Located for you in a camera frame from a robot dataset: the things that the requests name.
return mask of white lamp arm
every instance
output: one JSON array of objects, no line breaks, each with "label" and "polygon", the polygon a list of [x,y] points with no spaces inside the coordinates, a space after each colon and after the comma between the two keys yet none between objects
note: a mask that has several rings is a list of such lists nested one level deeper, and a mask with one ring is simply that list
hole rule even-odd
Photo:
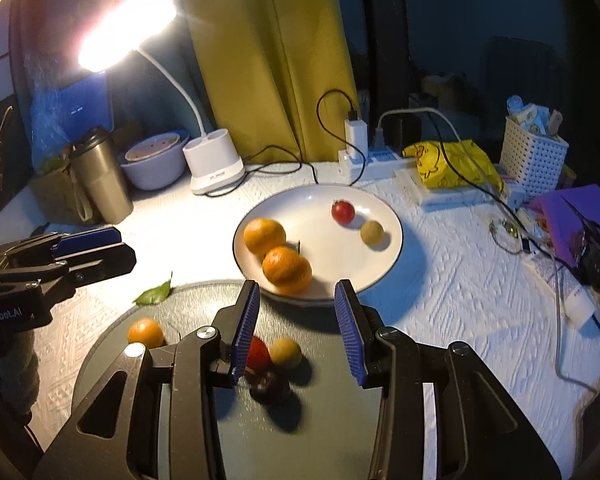
[{"label": "white lamp arm", "polygon": [[198,127],[200,128],[200,135],[203,136],[203,137],[205,137],[206,136],[206,131],[205,131],[204,124],[202,124],[202,117],[200,116],[200,112],[198,111],[198,107],[193,102],[193,99],[191,99],[191,97],[189,96],[189,94],[187,94],[187,92],[185,91],[185,89],[182,86],[180,86],[180,83],[178,83],[173,78],[173,76],[169,72],[167,72],[167,69],[165,69],[165,67],[163,67],[160,63],[158,63],[155,58],[153,58],[150,54],[148,54],[140,46],[138,46],[136,48],[136,50],[138,51],[138,53],[142,54],[160,72],[162,72],[162,75],[165,76],[165,78],[167,78],[169,80],[169,82],[173,86],[176,87],[176,90],[178,90],[178,92],[180,92],[182,94],[182,96],[186,99],[187,103],[189,104],[189,106],[193,110],[193,113],[196,115],[196,119],[198,120]]}]

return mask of red cherry tomato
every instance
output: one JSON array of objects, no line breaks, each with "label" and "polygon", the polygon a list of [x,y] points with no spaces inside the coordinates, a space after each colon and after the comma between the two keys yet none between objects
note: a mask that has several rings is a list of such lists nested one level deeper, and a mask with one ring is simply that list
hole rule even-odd
[{"label": "red cherry tomato", "polygon": [[356,217],[356,209],[346,200],[337,200],[331,206],[331,216],[340,225],[349,225]]},{"label": "red cherry tomato", "polygon": [[253,336],[251,345],[249,346],[246,367],[253,370],[256,375],[262,375],[270,364],[271,359],[267,345],[263,343],[262,339]]}]

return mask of green leaf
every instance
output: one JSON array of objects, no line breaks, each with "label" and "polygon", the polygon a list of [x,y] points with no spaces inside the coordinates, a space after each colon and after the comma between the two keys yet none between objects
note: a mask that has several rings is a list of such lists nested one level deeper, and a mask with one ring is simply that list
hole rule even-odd
[{"label": "green leaf", "polygon": [[173,278],[173,272],[171,273],[171,277],[168,281],[164,282],[160,286],[156,286],[154,288],[150,288],[149,290],[144,291],[140,296],[136,298],[134,303],[136,305],[155,305],[169,297],[171,292],[171,279]]}]

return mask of white basket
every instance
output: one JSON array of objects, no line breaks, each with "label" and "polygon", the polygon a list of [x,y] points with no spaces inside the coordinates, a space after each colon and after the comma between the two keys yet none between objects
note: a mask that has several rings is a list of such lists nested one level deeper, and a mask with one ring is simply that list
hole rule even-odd
[{"label": "white basket", "polygon": [[555,189],[568,147],[558,136],[529,133],[507,118],[500,165],[522,184],[528,201]]}]

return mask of plate rim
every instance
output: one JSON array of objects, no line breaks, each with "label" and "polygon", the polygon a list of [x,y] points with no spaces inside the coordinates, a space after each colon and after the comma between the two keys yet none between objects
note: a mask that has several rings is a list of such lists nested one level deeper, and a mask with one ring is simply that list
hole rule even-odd
[{"label": "plate rim", "polygon": [[[324,183],[324,184],[301,184],[300,186],[293,186],[293,187],[289,187],[287,189],[283,189],[280,191],[277,191],[269,196],[267,196],[264,200],[261,200],[260,202],[258,202],[256,205],[254,205],[253,207],[251,207],[243,216],[242,218],[240,218],[240,221],[238,222],[237,227],[235,228],[234,231],[234,237],[232,239],[232,243],[231,243],[231,251],[234,254],[234,262],[235,265],[238,267],[238,269],[240,270],[241,275],[244,277],[245,280],[252,280],[253,278],[250,278],[249,276],[247,276],[245,274],[245,272],[242,270],[242,267],[240,266],[240,263],[238,263],[238,258],[235,254],[235,239],[237,237],[238,234],[238,229],[240,228],[240,225],[242,225],[242,222],[244,222],[244,219],[247,218],[248,215],[250,215],[250,213],[257,208],[257,206],[259,206],[260,204],[262,204],[263,202],[266,202],[267,200],[295,190],[295,189],[301,189],[303,187],[320,187],[320,186],[334,186],[334,187],[347,187],[347,188],[351,188],[351,189],[355,189],[358,190],[360,192],[363,193],[367,193],[369,195],[371,195],[372,197],[374,197],[375,199],[379,200],[380,202],[382,202],[385,206],[387,206],[395,215],[395,217],[398,220],[398,224],[400,225],[400,248],[398,249],[398,254],[395,257],[394,262],[392,263],[392,266],[389,267],[389,269],[382,275],[379,276],[378,279],[372,281],[371,283],[369,283],[367,286],[365,286],[364,288],[360,288],[360,290],[356,290],[355,293],[356,294],[361,294],[362,292],[365,292],[366,290],[369,290],[372,286],[374,286],[376,283],[378,283],[380,280],[382,280],[390,271],[391,269],[393,269],[395,267],[395,264],[398,262],[398,260],[400,259],[400,256],[402,255],[402,248],[404,247],[404,229],[402,228],[402,222],[400,221],[400,217],[398,216],[398,213],[395,211],[395,209],[391,206],[391,204],[389,204],[386,200],[384,200],[383,198],[379,197],[378,195],[371,193],[370,191],[366,190],[366,189],[362,189],[361,187],[357,187],[357,186],[350,186],[348,184],[341,184],[341,183],[337,183],[337,182],[330,182],[330,183]],[[295,298],[293,296],[281,296],[280,294],[276,294],[275,292],[271,292],[270,290],[267,290],[266,288],[264,288],[263,286],[260,287],[260,292],[266,296],[268,296],[269,298],[273,298],[274,300],[280,301],[282,303],[289,303],[292,305],[296,305],[296,306],[331,306],[333,304],[334,298],[319,298],[316,300],[311,300],[311,299],[302,299],[302,298]]]}]

